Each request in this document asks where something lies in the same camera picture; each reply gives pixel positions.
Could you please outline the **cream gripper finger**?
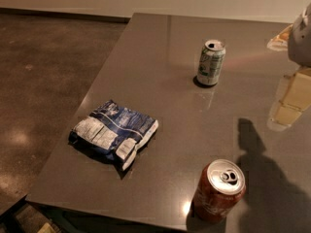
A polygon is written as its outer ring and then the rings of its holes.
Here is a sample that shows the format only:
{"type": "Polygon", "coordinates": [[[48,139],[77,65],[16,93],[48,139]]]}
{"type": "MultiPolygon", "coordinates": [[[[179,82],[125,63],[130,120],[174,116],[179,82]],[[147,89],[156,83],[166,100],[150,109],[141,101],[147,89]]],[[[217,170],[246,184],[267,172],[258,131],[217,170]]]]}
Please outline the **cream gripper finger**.
{"type": "Polygon", "coordinates": [[[299,67],[279,82],[267,126],[274,131],[290,128],[311,106],[311,68],[299,67]]]}
{"type": "Polygon", "coordinates": [[[289,25],[284,30],[282,30],[278,35],[273,37],[267,43],[267,47],[270,50],[284,51],[288,49],[288,41],[290,33],[292,32],[293,26],[289,25]]]}

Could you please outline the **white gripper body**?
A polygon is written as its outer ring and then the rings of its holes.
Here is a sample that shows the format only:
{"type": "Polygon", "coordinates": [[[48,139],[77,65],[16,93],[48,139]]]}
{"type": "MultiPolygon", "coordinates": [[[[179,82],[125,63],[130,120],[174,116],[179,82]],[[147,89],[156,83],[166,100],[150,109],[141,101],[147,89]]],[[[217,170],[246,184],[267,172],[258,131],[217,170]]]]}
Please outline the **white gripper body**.
{"type": "Polygon", "coordinates": [[[300,66],[311,66],[311,4],[293,23],[288,41],[288,57],[300,66]]]}

